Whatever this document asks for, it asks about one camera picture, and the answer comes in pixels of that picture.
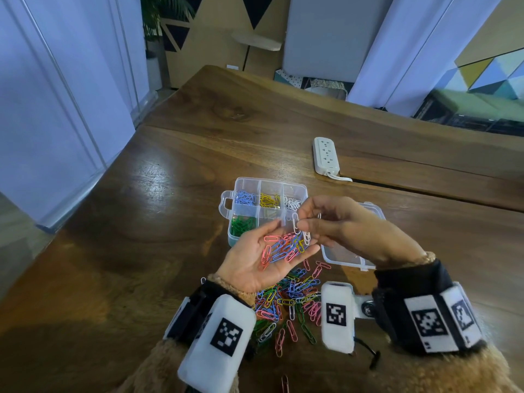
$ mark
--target wood grain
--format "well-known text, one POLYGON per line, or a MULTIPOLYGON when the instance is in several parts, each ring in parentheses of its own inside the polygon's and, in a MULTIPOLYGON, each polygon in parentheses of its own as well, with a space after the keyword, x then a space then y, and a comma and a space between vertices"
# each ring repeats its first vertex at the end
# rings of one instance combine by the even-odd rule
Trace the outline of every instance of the wood grain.
POLYGON ((335 141, 341 175, 524 211, 524 139, 441 126, 206 66, 145 124, 311 155, 335 141))
MULTIPOLYGON (((524 386, 522 213, 339 183, 315 174, 311 155, 175 130, 141 127, 78 211, 0 303, 0 380, 5 391, 106 391, 148 355, 184 296, 214 272, 227 244, 220 194, 237 177, 300 182, 310 195, 349 195, 435 251, 462 283, 524 386)), ((320 260, 317 255, 313 260, 320 260)), ((365 293, 373 275, 341 267, 322 281, 365 293)), ((299 334, 278 359, 262 352, 240 369, 242 391, 359 391, 370 360, 309 345, 299 334)), ((387 345, 375 323, 357 336, 387 345)))

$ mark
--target black cable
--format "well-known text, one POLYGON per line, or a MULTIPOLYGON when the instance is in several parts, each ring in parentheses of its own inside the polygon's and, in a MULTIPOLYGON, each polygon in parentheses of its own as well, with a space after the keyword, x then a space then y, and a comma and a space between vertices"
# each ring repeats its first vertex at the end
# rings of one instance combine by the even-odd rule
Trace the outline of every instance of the black cable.
POLYGON ((357 337, 353 337, 353 340, 356 343, 361 344, 363 347, 365 347, 366 349, 368 349, 371 352, 371 354, 373 355, 373 360, 371 360, 370 370, 374 370, 377 367, 378 361, 380 360, 380 352, 379 351, 374 351, 373 349, 371 349, 368 346, 368 344, 365 343, 362 339, 359 339, 357 337))

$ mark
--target black wrist strap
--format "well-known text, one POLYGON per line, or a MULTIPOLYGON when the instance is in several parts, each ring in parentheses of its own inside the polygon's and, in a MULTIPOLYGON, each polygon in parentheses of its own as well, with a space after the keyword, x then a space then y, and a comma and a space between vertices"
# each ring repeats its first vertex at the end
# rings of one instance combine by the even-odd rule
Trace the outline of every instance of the black wrist strap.
POLYGON ((204 323, 204 319, 209 313, 209 310, 211 310, 215 301, 224 294, 232 296, 241 304, 251 308, 245 301, 224 287, 206 280, 204 284, 200 285, 200 287, 180 305, 180 308, 167 328, 164 339, 172 338, 177 342, 190 346, 204 323))
POLYGON ((393 343, 416 355, 470 352, 485 345, 467 296, 438 259, 379 270, 375 276, 376 321, 393 343))

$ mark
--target white power cord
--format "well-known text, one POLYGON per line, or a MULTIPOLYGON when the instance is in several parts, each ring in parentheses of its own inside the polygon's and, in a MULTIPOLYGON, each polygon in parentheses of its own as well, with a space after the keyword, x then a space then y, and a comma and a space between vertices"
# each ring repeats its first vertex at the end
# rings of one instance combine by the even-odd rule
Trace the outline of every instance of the white power cord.
POLYGON ((331 179, 335 179, 336 181, 353 182, 353 179, 351 179, 351 178, 338 177, 338 176, 332 174, 331 172, 328 172, 327 176, 330 177, 331 179))

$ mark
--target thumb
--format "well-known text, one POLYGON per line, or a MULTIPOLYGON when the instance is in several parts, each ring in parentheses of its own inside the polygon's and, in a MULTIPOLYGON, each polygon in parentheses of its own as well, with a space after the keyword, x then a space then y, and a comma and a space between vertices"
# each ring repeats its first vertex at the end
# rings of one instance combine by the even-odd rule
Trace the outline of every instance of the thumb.
POLYGON ((308 231, 312 234, 321 236, 338 237, 340 232, 340 223, 325 221, 324 219, 309 218, 301 219, 297 223, 297 228, 302 231, 308 231))

